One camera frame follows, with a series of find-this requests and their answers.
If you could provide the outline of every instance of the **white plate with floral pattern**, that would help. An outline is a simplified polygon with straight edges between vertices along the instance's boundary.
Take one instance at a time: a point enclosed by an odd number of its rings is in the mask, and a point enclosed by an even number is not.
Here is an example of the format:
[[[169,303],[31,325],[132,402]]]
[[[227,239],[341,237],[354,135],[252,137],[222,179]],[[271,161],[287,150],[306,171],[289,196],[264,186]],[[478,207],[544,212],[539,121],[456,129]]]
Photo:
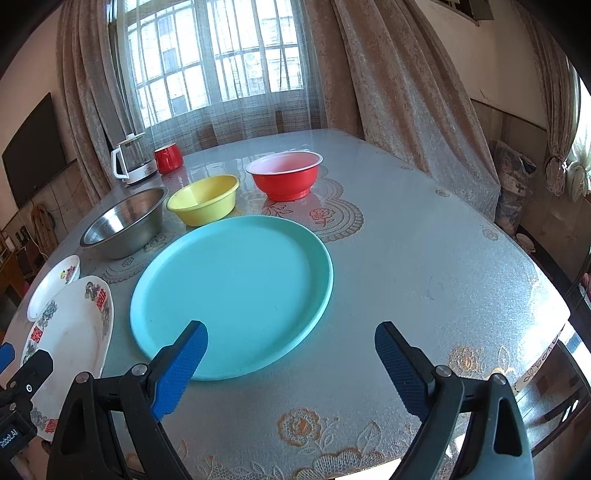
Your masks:
[[[49,301],[68,283],[80,278],[80,257],[70,255],[53,267],[33,292],[27,308],[27,318],[35,322]]]
[[[37,349],[53,359],[53,373],[33,397],[31,420],[37,434],[53,439],[74,377],[90,372],[100,378],[113,331],[113,299],[107,283],[89,276],[61,289],[29,332],[21,365]]]

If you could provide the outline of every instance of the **turquoise plate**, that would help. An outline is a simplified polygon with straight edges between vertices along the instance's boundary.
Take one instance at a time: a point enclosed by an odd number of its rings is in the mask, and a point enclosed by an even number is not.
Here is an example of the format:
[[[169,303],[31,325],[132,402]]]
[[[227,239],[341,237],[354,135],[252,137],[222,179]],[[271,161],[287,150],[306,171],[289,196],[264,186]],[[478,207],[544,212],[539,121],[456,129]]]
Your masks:
[[[182,236],[148,266],[131,299],[131,330],[153,358],[199,320],[209,344],[193,379],[240,377],[298,345],[332,285],[329,253],[306,227],[271,216],[220,220]]]

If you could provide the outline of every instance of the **television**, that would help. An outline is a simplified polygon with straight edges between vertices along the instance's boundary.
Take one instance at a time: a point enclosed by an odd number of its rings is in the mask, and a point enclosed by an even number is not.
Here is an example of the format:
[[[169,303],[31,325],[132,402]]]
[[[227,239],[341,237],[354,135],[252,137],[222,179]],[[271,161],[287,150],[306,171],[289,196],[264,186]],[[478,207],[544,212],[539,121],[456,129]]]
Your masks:
[[[2,160],[18,208],[66,168],[50,93],[19,127],[4,150]]]

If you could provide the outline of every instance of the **red bowl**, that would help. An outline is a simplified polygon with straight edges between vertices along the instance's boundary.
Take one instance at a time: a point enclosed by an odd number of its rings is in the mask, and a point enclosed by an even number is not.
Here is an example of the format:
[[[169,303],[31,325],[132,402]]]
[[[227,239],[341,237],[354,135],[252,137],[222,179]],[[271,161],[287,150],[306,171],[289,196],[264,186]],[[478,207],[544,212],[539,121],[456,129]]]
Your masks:
[[[283,152],[253,161],[246,167],[269,200],[289,202],[310,193],[318,178],[322,156],[314,152]]]

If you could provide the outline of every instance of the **electric kettle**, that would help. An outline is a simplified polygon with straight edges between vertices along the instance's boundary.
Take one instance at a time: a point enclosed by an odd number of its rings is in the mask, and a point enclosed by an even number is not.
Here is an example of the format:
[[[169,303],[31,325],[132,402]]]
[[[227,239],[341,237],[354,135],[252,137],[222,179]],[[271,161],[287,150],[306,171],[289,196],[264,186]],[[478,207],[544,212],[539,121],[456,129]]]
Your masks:
[[[142,153],[138,139],[144,135],[145,132],[127,135],[111,152],[113,175],[116,179],[123,180],[126,185],[137,183],[158,170],[156,161],[153,158],[145,158]]]

